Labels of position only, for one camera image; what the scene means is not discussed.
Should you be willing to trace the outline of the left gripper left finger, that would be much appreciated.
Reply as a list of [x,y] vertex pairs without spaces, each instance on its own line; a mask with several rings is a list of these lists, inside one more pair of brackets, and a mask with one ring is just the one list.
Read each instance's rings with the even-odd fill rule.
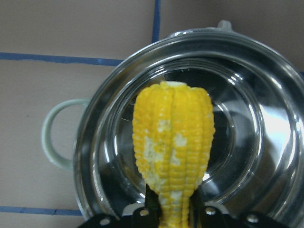
[[158,195],[146,185],[145,202],[134,203],[123,209],[116,218],[108,214],[97,214],[80,225],[81,228],[157,228],[161,216]]

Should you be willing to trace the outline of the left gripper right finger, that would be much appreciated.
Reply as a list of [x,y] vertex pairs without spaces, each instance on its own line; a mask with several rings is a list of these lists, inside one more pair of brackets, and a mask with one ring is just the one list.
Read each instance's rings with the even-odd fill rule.
[[255,211],[232,216],[216,203],[204,202],[195,190],[190,197],[189,224],[191,228],[276,228],[278,222]]

